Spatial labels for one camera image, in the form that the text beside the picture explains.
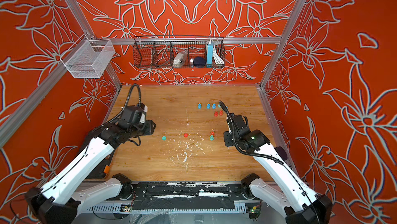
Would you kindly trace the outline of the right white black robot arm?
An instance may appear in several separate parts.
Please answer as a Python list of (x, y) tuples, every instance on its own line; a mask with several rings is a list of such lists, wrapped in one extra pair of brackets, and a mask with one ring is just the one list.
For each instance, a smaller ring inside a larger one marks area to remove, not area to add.
[(260, 130), (250, 130), (245, 116), (230, 113), (222, 101), (219, 106), (226, 114), (228, 125), (228, 131), (223, 134), (225, 145), (253, 157), (279, 187), (276, 190), (251, 173), (241, 181), (245, 196), (259, 198), (283, 216), (288, 224), (329, 223), (333, 203), (328, 196), (319, 195), (304, 183)]

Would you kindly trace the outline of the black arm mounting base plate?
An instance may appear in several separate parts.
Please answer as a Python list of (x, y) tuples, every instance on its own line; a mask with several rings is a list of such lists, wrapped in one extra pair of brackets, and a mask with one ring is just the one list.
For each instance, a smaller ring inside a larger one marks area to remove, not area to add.
[(248, 197), (240, 182), (134, 182), (129, 197), (108, 202), (128, 204), (137, 210), (242, 211), (261, 200)]

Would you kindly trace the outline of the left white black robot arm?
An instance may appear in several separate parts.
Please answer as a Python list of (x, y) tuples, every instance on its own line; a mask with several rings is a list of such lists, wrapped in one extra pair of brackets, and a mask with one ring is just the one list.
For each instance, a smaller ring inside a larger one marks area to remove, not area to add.
[(147, 120), (147, 111), (139, 94), (137, 104), (125, 103), (119, 114), (90, 131), (87, 146), (72, 162), (42, 187), (25, 194), (34, 216), (43, 224), (71, 224), (82, 211), (110, 198), (134, 201), (132, 181), (121, 173), (87, 190), (77, 188), (120, 145), (131, 142), (140, 146), (142, 136), (154, 133), (156, 124)]

